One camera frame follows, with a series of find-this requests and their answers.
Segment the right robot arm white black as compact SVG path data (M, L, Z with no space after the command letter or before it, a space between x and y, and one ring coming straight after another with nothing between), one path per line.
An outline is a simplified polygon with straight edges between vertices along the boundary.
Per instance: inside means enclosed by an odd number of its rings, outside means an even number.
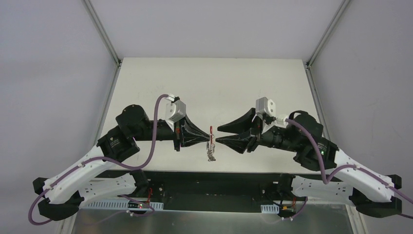
M242 154L260 146L294 152L300 166L318 172L315 179L283 174L277 195L284 200L314 197L353 206L364 215L384 218L402 214L402 201L395 190L401 188L398 175L381 175L353 160L336 144L324 138L323 125L306 111L298 110L283 118L250 109L242 117L219 126L227 136L216 141Z

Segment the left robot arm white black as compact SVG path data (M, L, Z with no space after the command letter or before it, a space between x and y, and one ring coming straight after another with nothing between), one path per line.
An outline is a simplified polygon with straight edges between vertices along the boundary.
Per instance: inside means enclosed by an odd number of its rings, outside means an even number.
M209 135L189 120L182 102L171 103L170 109L169 119L154 121L140 105L127 106L116 117L117 125L84 157L54 177L35 179L33 187L38 197L34 207L40 215L49 221L60 221L101 199L145 196L149 182L140 166L130 166L128 173L106 181L96 182L94 178L114 165L124 166L126 159L139 152L139 141L172 141L176 151L209 141Z

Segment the grey red keyring holder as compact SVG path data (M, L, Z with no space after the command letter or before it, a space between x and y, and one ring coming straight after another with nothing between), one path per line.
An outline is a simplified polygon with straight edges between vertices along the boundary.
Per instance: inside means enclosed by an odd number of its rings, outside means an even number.
M213 162L215 161L214 152L215 152L215 143L214 143L214 134L213 134L213 126L210 126L209 128L209 142L207 143L207 157L208 157L208 162Z

